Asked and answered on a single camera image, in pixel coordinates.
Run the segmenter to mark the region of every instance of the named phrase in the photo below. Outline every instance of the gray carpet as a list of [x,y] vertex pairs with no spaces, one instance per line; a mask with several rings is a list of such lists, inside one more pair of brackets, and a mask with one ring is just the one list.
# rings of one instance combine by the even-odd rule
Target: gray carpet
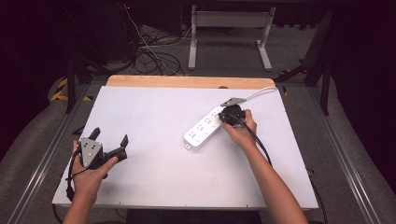
[[[204,31],[198,36],[197,64],[194,71],[189,71],[188,40],[172,47],[153,48],[176,56],[188,76],[202,77],[277,77],[279,72],[297,65],[298,59],[304,57],[315,29],[304,31],[298,28],[274,27],[267,43],[267,52],[273,66],[273,72],[265,72],[260,54],[255,47],[255,40],[260,38],[262,30],[242,29],[236,35],[225,35],[217,31]],[[131,68],[123,74],[136,74]],[[365,223],[367,219],[361,211],[345,171],[340,165],[332,139],[326,130],[320,111],[312,99],[310,89],[301,83],[304,76],[293,77],[286,86],[289,96],[283,97],[291,127],[303,155],[307,168],[315,171],[312,179],[317,186],[325,204],[329,223]],[[96,96],[100,87],[106,84],[105,77],[94,77],[91,86],[84,95]],[[35,168],[39,165],[44,153],[49,148],[52,137],[64,120],[67,102],[55,101],[39,114],[23,130],[18,139],[9,149],[8,154],[0,163],[0,223],[7,223],[26,187]],[[51,200],[71,155],[72,140],[78,135],[72,132],[83,126],[90,114],[93,102],[81,102],[70,123],[67,125],[62,139],[55,150],[56,156],[45,173],[43,182],[36,192],[27,212],[21,219],[23,223],[57,223],[52,214]],[[332,83],[330,116],[334,130],[346,149],[347,155],[356,166],[361,182],[373,204],[379,222],[396,223],[396,197],[389,186],[375,169],[367,156],[359,138],[353,132],[347,118],[336,99],[335,87]],[[61,218],[66,209],[57,207]],[[320,209],[306,211],[309,220],[322,221]],[[271,223],[266,211],[261,211],[263,223]],[[124,221],[125,209],[94,208],[90,223],[103,221]]]

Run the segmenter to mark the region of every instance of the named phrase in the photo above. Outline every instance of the power strip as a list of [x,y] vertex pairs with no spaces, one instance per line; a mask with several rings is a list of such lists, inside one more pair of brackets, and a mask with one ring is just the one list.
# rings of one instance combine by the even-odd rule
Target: power strip
[[186,149],[197,150],[212,137],[216,131],[222,127],[219,113],[224,109],[223,106],[217,106],[210,111],[203,119],[195,124],[188,132],[184,134],[184,147]]

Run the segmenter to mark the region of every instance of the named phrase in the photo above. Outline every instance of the hand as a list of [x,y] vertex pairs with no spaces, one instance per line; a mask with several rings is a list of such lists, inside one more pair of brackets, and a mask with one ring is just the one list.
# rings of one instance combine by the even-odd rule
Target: hand
[[[255,133],[257,129],[257,123],[253,120],[250,110],[247,109],[245,112],[245,123]],[[223,128],[230,135],[231,139],[243,150],[256,147],[256,140],[254,140],[246,128],[233,127],[228,123],[224,123]]]
[[[77,148],[78,142],[74,141],[73,153],[77,150]],[[96,202],[97,192],[100,185],[102,184],[103,177],[117,163],[117,159],[117,157],[111,158],[108,162],[96,170],[84,171],[86,168],[81,165],[81,157],[77,155],[73,164],[72,175],[75,175],[78,172],[84,172],[73,177],[76,191],[73,201],[77,199],[93,205]]]

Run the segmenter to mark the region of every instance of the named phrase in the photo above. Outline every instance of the dark wall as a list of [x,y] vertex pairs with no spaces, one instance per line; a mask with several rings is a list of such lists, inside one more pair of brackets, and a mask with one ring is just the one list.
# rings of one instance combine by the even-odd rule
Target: dark wall
[[378,170],[396,192],[396,5],[360,1],[332,57],[338,98]]
[[0,9],[0,160],[48,104],[65,67],[58,33],[43,1],[8,1]]

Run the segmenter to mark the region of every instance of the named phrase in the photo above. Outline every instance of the person's right hand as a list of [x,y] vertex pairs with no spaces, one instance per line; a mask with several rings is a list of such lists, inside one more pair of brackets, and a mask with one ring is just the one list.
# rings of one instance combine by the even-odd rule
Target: person's right hand
[[[253,120],[250,110],[247,109],[245,111],[245,123],[255,133],[257,129],[257,123]],[[223,128],[230,135],[231,139],[242,149],[246,150],[252,147],[257,147],[256,140],[254,140],[246,128],[233,127],[225,122]]]

